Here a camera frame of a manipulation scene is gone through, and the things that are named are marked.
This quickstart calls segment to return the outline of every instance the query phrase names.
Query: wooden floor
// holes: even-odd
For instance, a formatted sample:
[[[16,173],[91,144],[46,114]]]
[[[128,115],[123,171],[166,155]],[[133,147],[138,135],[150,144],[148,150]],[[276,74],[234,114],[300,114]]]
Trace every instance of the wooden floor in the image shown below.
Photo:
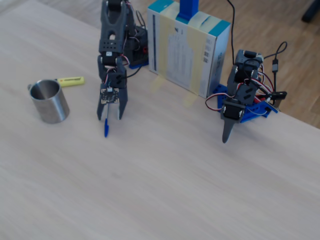
[[[26,0],[0,1],[2,8],[12,8]],[[148,5],[154,0],[132,0],[136,10],[146,18]],[[287,50],[279,55],[277,89],[287,91],[280,110],[294,118],[320,128],[320,14],[312,23],[301,17],[313,0],[233,0],[236,8],[234,48],[274,53],[282,41]],[[100,28],[101,0],[39,0],[67,15]],[[200,0],[199,10],[231,21],[232,8],[226,0]],[[271,61],[265,62],[271,73]],[[226,83],[232,67],[230,45],[223,67],[222,83]]]

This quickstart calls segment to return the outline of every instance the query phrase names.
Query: white box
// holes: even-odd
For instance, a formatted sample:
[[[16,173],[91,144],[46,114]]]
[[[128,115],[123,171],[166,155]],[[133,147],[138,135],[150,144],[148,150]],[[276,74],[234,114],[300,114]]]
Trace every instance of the white box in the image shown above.
[[[172,0],[148,7],[149,69],[206,98],[220,82],[230,23],[201,11],[186,21],[179,9]]]

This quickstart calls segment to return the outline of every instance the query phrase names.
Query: circuit board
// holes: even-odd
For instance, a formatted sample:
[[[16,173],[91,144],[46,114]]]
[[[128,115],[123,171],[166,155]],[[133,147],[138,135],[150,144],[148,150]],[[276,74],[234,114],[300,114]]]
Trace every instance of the circuit board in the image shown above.
[[[101,104],[119,103],[119,88],[103,88],[101,89]]]

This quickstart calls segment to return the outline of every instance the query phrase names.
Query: light wooden table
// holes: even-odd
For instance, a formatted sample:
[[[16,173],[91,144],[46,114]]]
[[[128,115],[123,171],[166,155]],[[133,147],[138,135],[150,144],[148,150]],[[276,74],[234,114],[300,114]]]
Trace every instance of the light wooden table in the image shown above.
[[[1,240],[320,239],[319,129],[272,113],[223,144],[204,99],[144,67],[104,138],[99,37],[35,1],[0,17]],[[72,76],[69,117],[43,123],[27,85]]]

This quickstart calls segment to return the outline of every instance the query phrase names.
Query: stainless steel cup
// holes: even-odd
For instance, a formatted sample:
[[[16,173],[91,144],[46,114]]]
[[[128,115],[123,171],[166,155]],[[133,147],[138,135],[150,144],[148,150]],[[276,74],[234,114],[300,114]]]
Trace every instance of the stainless steel cup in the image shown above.
[[[48,124],[60,123],[69,115],[69,107],[56,80],[44,79],[30,84],[28,90],[42,120]]]

